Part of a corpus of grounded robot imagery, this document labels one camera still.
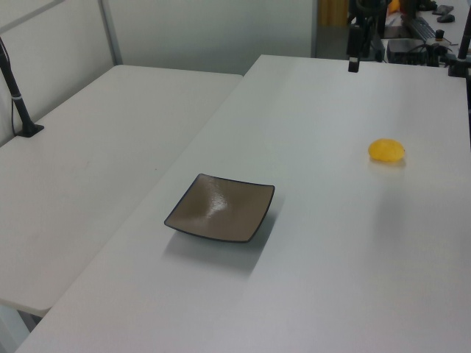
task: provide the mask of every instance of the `table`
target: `table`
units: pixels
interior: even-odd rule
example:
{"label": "table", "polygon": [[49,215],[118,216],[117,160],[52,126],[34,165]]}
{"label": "table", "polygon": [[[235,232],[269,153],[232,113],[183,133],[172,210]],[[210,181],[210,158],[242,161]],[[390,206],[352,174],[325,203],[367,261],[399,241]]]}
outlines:
{"label": "table", "polygon": [[[163,225],[198,173],[276,186],[250,243]],[[463,79],[262,56],[18,353],[468,352],[470,180]]]}
{"label": "table", "polygon": [[117,66],[0,149],[0,304],[43,316],[240,76]]}
{"label": "table", "polygon": [[[437,2],[438,5],[446,4],[449,6],[454,6],[455,8],[451,12],[455,16],[455,22],[449,24],[441,24],[437,22],[437,15],[434,15],[433,11],[419,11],[417,16],[423,17],[430,27],[434,30],[443,29],[445,31],[445,38],[448,39],[452,44],[450,49],[455,55],[458,55],[459,46],[461,45],[461,39],[463,38],[464,26],[466,25],[468,12],[470,6],[466,3],[465,0],[449,0],[445,2]],[[400,26],[402,20],[400,19],[401,13],[394,13],[390,15],[387,20],[387,25]],[[388,40],[383,40],[384,48],[387,49]]]}

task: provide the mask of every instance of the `white table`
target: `white table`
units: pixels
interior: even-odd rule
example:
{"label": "white table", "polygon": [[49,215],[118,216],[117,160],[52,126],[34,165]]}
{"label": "white table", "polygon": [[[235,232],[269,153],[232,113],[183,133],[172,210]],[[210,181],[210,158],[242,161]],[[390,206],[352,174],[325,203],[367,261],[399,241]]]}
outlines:
{"label": "white table", "polygon": [[240,76],[117,66],[0,149],[0,304],[44,315]]}
{"label": "white table", "polygon": [[441,0],[437,1],[437,4],[454,6],[455,8],[450,14],[455,16],[455,22],[441,24],[436,21],[438,16],[434,15],[433,11],[418,12],[417,15],[423,17],[434,30],[443,29],[445,38],[452,44],[458,44],[457,46],[451,46],[453,53],[458,54],[470,6],[466,3],[466,0]]}
{"label": "white table", "polygon": [[[276,186],[250,243],[163,225],[198,173]],[[470,180],[463,79],[263,56],[18,353],[468,353]]]}

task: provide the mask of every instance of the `brown plate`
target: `brown plate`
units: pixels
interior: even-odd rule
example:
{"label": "brown plate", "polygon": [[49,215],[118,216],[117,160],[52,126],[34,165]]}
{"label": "brown plate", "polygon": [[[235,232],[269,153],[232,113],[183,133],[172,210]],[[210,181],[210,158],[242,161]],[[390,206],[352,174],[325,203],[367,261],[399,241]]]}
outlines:
{"label": "brown plate", "polygon": [[200,174],[164,224],[197,237],[246,243],[265,218],[274,192],[273,185]]}

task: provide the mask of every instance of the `metal stand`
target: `metal stand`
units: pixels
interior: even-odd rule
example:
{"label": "metal stand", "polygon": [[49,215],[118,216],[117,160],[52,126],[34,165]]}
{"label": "metal stand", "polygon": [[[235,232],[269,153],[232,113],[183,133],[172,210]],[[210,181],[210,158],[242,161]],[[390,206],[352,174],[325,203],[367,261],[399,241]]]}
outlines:
{"label": "metal stand", "polygon": [[25,138],[30,138],[36,135],[39,131],[44,129],[44,126],[35,125],[29,117],[28,110],[24,105],[23,97],[21,96],[18,85],[16,84],[15,77],[13,76],[10,59],[7,54],[7,50],[4,47],[3,41],[0,38],[0,69],[3,73],[5,81],[7,83],[12,99],[15,102],[16,109],[20,115],[20,119],[23,122],[23,129],[17,134]]}

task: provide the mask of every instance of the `electronic equipment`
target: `electronic equipment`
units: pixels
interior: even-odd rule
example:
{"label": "electronic equipment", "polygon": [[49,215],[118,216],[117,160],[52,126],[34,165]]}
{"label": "electronic equipment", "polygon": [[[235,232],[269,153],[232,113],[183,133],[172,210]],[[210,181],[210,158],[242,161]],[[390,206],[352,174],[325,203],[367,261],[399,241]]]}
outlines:
{"label": "electronic equipment", "polygon": [[424,65],[428,53],[420,39],[391,39],[387,48],[388,62],[404,65]]}
{"label": "electronic equipment", "polygon": [[422,17],[411,18],[408,15],[403,15],[401,18],[403,24],[411,31],[415,38],[419,38],[424,42],[427,39],[435,38],[435,31]]}

